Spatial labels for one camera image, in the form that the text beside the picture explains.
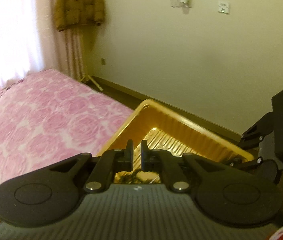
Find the baseboard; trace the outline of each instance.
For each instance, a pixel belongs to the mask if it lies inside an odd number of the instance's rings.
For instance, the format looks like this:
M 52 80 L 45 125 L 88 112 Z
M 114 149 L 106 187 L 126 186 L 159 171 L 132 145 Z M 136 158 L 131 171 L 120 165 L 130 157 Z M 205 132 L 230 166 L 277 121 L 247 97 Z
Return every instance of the baseboard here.
M 220 135 L 221 137 L 226 138 L 227 140 L 230 140 L 233 143 L 237 143 L 237 142 L 240 141 L 240 135 L 238 133 L 235 133 L 234 131 L 231 131 L 231 130 L 225 128 L 225 127 L 217 125 L 217 124 L 215 124 L 213 122 L 210 122 L 210 121 L 208 121 L 206 119 L 203 119 L 203 118 L 201 118 L 201 117 L 199 117 L 197 115 L 194 115 L 194 114 L 191 114 L 191 113 L 189 113 L 187 111 L 179 109 L 179 108 L 177 108 L 175 106 L 169 105 L 169 104 L 167 104 L 165 102 L 162 102 L 162 101 L 160 101 L 160 100 L 158 100 L 156 98 L 152 98 L 150 96 L 144 95 L 142 93 L 139 93 L 139 92 L 134 91 L 132 89 L 129 89 L 127 87 L 123 87 L 123 86 L 121 86 L 119 84 L 110 82 L 108 80 L 105 80 L 105 79 L 102 79 L 102 78 L 99 78 L 99 77 L 96 77 L 96 76 L 94 76 L 94 78 L 100 84 L 105 84 L 105 85 L 110 86 L 112 88 L 115 88 L 115 89 L 117 89 L 119 91 L 122 91 L 122 92 L 124 92 L 124 93 L 126 93 L 128 95 L 136 97 L 136 98 L 138 98 L 140 100 L 153 99 L 153 100 L 161 103 L 162 105 L 166 106 L 167 108 L 170 108 L 173 111 L 177 112 L 178 114 L 186 117 L 187 119 L 197 123 L 198 125 L 200 125 L 200 126 L 206 128 L 206 129 L 208 129 L 208 130 L 210 130 L 210 131 Z

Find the metal screw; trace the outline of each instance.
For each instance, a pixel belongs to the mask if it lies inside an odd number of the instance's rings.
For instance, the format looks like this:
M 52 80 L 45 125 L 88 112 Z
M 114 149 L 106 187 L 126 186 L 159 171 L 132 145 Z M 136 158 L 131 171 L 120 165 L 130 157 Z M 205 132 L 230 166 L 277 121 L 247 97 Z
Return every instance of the metal screw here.
M 185 190 L 189 188 L 189 184 L 185 181 L 178 181 L 173 184 L 173 187 L 176 190 Z
M 90 190 L 98 190 L 102 187 L 102 185 L 97 181 L 92 181 L 86 184 L 86 188 Z

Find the pink rose pattern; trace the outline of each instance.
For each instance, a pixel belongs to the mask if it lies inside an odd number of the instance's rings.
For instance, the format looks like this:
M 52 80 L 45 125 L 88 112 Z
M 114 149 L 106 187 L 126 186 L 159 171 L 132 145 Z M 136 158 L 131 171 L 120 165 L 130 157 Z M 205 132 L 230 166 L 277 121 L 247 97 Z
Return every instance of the pink rose pattern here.
M 0 91 L 0 184 L 81 152 L 96 155 L 132 110 L 56 70 Z

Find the brown jacket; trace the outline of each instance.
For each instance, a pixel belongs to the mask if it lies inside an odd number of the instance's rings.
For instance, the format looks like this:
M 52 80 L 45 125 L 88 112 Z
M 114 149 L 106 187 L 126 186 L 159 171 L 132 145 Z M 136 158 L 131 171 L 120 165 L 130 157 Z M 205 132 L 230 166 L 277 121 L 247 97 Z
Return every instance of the brown jacket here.
M 54 20 L 57 30 L 104 21 L 104 0 L 56 0 Z

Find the plastic tray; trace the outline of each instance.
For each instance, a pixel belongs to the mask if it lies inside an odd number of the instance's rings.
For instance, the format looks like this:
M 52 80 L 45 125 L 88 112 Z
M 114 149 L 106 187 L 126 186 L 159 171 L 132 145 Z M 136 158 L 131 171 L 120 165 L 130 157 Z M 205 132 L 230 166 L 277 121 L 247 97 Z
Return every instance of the plastic tray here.
M 191 152 L 216 162 L 238 155 L 243 162 L 254 159 L 250 153 L 150 99 L 143 101 L 136 108 L 98 155 L 109 149 L 124 149 L 128 139 L 134 141 L 134 170 L 141 167 L 142 140 L 147 140 L 149 149 L 165 149 L 174 156 Z M 147 176 L 144 173 L 142 177 L 151 179 L 154 175 Z

